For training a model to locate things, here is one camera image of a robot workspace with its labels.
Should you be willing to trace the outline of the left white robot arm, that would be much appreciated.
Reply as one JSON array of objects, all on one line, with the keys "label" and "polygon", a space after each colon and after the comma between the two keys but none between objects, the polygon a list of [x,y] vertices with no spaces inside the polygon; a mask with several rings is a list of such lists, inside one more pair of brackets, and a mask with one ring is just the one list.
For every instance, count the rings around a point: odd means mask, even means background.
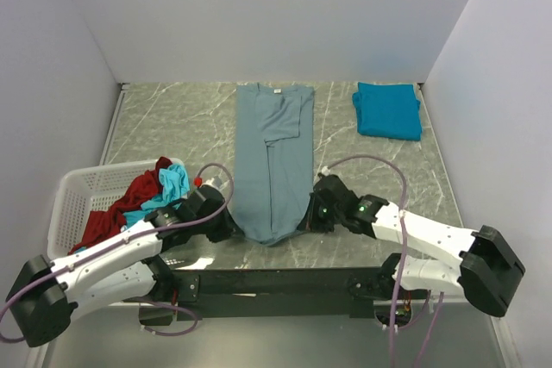
[{"label": "left white robot arm", "polygon": [[179,286],[160,255],[194,235],[228,239],[233,233],[228,202],[204,184],[84,251],[53,261],[39,255],[20,270],[3,312],[13,315],[22,332],[19,340],[38,347],[72,321],[112,303],[170,302]]}]

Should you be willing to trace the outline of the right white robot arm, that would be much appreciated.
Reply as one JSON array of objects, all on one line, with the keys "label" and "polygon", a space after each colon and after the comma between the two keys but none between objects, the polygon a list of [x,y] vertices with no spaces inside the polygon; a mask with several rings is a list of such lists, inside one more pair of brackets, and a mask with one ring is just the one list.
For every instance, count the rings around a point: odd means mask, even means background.
[{"label": "right white robot arm", "polygon": [[379,287],[464,296],[477,310],[505,316],[525,267],[493,227],[458,228],[401,212],[384,198],[357,196],[335,174],[322,173],[310,195],[306,227],[318,233],[341,225],[353,234],[385,240],[424,254],[392,254],[381,266]]}]

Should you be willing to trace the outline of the grey-blue t-shirt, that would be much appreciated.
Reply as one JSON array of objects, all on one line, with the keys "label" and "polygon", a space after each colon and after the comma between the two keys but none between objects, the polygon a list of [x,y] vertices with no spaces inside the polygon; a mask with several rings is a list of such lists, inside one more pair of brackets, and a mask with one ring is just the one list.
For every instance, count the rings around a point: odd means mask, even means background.
[{"label": "grey-blue t-shirt", "polygon": [[271,246],[298,232],[313,186],[314,88],[236,90],[232,216],[249,240]]}]

